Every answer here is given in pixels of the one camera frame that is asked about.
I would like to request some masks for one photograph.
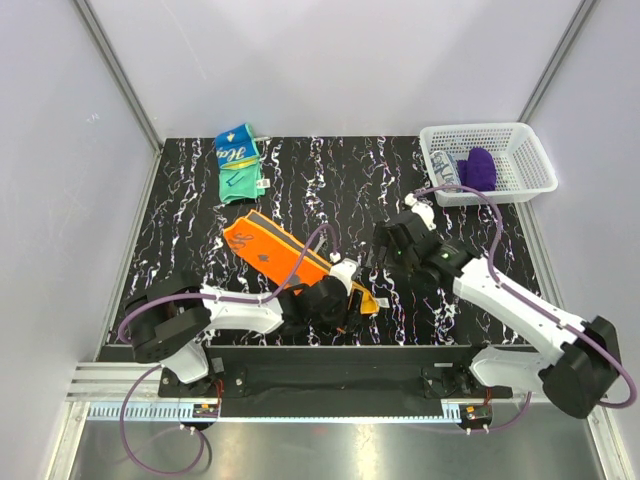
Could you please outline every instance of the black marble table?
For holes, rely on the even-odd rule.
[[[225,206],[218,197],[218,167],[210,138],[167,140],[144,215],[121,305],[107,343],[117,343],[123,301],[177,270],[233,291],[274,288],[235,256],[223,229],[255,208],[305,241],[321,223],[338,229],[343,257],[363,259],[374,223],[402,208],[407,193],[428,184],[416,137],[273,138],[261,143],[262,169],[271,187],[257,202]],[[433,196],[437,231],[486,253],[495,232],[491,210],[443,209]],[[496,266],[538,293],[538,283],[513,205],[501,205],[505,232]],[[320,254],[328,258],[328,245]],[[523,339],[480,308],[442,289],[373,270],[359,280],[390,308],[372,316],[355,334],[310,329],[296,338],[225,331],[220,345],[433,345],[513,344]]]

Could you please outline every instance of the white wall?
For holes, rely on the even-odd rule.
[[[159,134],[518,118],[578,0],[92,0]]]
[[[560,186],[534,201],[567,308],[618,329],[640,382],[640,3],[600,2],[532,121]],[[614,399],[626,398],[623,382]],[[618,413],[640,475],[640,405]]]
[[[0,5],[0,476],[42,478],[152,152],[69,0]]]

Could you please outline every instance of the purple towel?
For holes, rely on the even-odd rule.
[[[458,176],[462,185],[481,192],[496,189],[496,164],[484,148],[472,148],[468,160],[458,160]]]

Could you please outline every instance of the plastic basket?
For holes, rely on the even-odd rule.
[[[431,153],[438,150],[449,153],[456,160],[453,167],[457,170],[457,160],[466,160],[469,150],[482,147],[491,153],[496,164],[496,190],[485,192],[496,203],[526,202],[558,187],[555,172],[540,140],[524,123],[427,127],[420,132],[420,146],[433,186],[439,185],[431,164]],[[435,195],[442,207],[484,203],[472,193],[444,191],[435,192]]]

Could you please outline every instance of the orange towel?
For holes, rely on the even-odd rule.
[[[300,256],[304,244],[255,210],[224,230],[224,238],[234,253],[278,285],[285,281]],[[309,250],[288,286],[313,285],[329,274],[331,264]],[[360,312],[377,313],[378,304],[369,290],[354,283],[364,293]]]

